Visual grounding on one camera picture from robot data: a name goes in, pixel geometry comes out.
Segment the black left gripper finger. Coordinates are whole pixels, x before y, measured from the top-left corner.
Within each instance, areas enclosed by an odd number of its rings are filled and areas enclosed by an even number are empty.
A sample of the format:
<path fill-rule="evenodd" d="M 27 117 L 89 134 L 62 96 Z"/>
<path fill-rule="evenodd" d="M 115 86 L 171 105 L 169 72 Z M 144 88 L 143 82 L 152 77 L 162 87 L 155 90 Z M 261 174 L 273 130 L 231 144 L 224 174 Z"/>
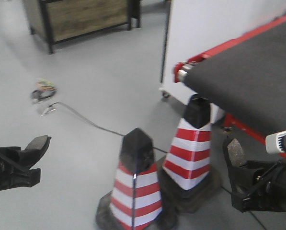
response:
<path fill-rule="evenodd" d="M 40 183 L 41 169 L 32 169 L 16 174 L 15 185 L 17 187 L 33 187 Z"/>
<path fill-rule="evenodd" d="M 21 150 L 20 148 L 15 150 L 15 152 L 17 155 L 16 162 L 22 167 L 26 167 L 28 169 L 32 168 L 45 154 L 41 154 L 40 152 L 34 150 Z"/>

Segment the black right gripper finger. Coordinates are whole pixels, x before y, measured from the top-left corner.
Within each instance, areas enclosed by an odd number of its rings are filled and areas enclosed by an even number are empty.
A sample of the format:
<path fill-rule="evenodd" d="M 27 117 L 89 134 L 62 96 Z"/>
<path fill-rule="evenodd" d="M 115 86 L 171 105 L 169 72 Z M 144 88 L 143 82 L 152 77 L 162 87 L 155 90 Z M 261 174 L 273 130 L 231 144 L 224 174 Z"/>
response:
<path fill-rule="evenodd" d="M 240 212 L 247 211 L 272 211 L 272 206 L 267 193 L 261 189 L 255 191 L 232 191 L 231 204 Z"/>
<path fill-rule="evenodd" d="M 229 165 L 229 180 L 233 192 L 245 192 L 277 167 L 275 161 L 245 161 Z"/>

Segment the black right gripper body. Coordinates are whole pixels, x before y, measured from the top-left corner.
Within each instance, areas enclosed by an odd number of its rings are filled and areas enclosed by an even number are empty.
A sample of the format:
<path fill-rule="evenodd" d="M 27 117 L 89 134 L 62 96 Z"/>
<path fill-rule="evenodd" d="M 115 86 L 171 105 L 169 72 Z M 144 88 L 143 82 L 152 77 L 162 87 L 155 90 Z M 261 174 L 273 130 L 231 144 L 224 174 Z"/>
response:
<path fill-rule="evenodd" d="M 286 158 L 278 161 L 261 161 L 263 173 L 260 181 L 260 209 L 286 212 Z"/>

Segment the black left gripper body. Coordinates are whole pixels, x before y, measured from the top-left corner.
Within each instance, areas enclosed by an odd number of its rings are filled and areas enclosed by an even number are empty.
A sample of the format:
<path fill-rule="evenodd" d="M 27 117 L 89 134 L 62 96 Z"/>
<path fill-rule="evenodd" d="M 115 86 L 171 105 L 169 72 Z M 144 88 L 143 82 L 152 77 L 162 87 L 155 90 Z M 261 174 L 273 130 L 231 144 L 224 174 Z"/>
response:
<path fill-rule="evenodd" d="M 20 187 L 16 181 L 14 164 L 19 159 L 18 146 L 0 147 L 0 191 Z"/>

